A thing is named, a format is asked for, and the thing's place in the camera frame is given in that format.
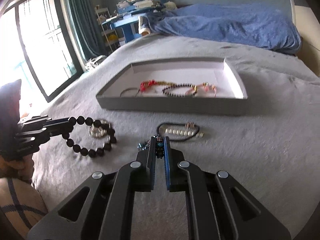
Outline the person's left hand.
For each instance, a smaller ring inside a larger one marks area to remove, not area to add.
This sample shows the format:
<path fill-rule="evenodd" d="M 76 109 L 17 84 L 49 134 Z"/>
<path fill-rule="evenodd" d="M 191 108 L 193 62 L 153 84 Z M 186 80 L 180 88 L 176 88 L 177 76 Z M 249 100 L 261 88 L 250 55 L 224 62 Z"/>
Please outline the person's left hand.
<path fill-rule="evenodd" d="M 20 160 L 6 161 L 1 156 L 1 178 L 17 178 L 24 182 L 31 182 L 34 173 L 33 155 L 26 155 Z"/>

